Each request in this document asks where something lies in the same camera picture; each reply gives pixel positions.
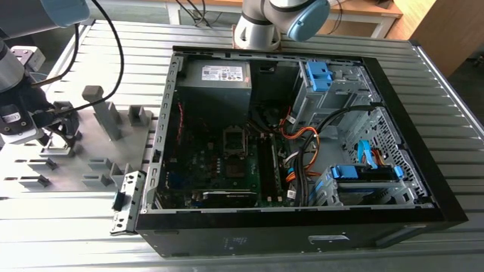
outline open computer tower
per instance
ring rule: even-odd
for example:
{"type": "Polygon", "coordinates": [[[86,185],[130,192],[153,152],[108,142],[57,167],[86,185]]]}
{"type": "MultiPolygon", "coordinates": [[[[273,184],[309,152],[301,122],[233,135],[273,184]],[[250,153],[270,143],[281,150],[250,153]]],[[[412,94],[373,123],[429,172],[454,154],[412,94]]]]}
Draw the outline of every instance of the open computer tower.
{"type": "Polygon", "coordinates": [[[166,257],[382,248],[466,221],[374,58],[174,47],[132,178],[113,234],[166,257]]]}

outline expansion slot bracket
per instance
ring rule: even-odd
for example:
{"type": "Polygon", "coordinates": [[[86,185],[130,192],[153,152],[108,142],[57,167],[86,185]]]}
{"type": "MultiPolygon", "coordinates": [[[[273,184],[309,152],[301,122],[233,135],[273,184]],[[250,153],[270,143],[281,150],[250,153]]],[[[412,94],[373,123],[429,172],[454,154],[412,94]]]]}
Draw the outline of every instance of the expansion slot bracket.
{"type": "Polygon", "coordinates": [[[113,227],[110,235],[136,235],[134,231],[140,201],[142,195],[142,184],[145,173],[134,171],[125,174],[121,189],[117,191],[113,201],[113,227]]]}

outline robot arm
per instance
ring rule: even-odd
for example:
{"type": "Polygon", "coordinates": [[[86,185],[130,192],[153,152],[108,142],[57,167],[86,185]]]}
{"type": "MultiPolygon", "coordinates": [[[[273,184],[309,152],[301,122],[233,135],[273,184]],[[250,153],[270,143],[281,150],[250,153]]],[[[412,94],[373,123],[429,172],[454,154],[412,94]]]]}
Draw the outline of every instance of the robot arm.
{"type": "Polygon", "coordinates": [[[25,143],[44,136],[42,128],[62,130],[69,125],[56,120],[56,105],[2,42],[57,27],[68,27],[89,17],[85,0],[22,0],[0,3],[0,134],[6,143],[25,143]]]}
{"type": "Polygon", "coordinates": [[[328,15],[326,0],[244,1],[234,43],[242,49],[276,50],[280,31],[294,41],[305,41],[320,30],[328,15]]]}

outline white label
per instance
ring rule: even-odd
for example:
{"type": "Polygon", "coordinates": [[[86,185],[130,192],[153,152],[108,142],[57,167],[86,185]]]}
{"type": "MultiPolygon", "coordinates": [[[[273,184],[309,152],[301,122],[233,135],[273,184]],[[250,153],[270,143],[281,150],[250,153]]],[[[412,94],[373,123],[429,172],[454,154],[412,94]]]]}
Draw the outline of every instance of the white label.
{"type": "Polygon", "coordinates": [[[242,68],[238,66],[204,66],[201,80],[244,81],[242,68]]]}
{"type": "Polygon", "coordinates": [[[285,119],[289,121],[290,124],[296,122],[296,118],[293,118],[290,115],[288,115],[285,119]]]}
{"type": "Polygon", "coordinates": [[[296,191],[288,190],[288,198],[296,199],[296,191]]]}
{"type": "Polygon", "coordinates": [[[20,120],[20,113],[18,113],[18,112],[16,112],[16,113],[12,113],[12,114],[9,114],[9,115],[5,115],[5,116],[2,116],[2,117],[1,117],[1,119],[2,119],[2,121],[4,121],[6,124],[9,124],[9,123],[12,123],[12,122],[14,122],[14,121],[20,120]]]}

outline slotted aluminum surface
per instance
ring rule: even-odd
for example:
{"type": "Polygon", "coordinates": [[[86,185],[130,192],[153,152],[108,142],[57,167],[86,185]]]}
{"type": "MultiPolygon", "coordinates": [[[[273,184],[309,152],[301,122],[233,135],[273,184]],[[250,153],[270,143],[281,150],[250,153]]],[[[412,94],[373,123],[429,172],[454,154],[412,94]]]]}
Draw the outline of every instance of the slotted aluminum surface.
{"type": "MultiPolygon", "coordinates": [[[[158,114],[173,45],[232,47],[228,28],[116,22],[125,50],[125,77],[110,101],[117,109],[142,105],[158,114]]],[[[80,55],[50,99],[80,105],[86,84],[110,90],[118,69],[113,34],[104,21],[82,31],[80,55]]],[[[140,236],[109,237],[110,192],[20,193],[0,201],[0,268],[6,271],[478,271],[484,258],[484,145],[481,127],[441,77],[405,41],[321,36],[284,50],[376,57],[469,221],[384,250],[165,260],[140,236]]],[[[72,42],[54,69],[69,60],[72,42]]]]}

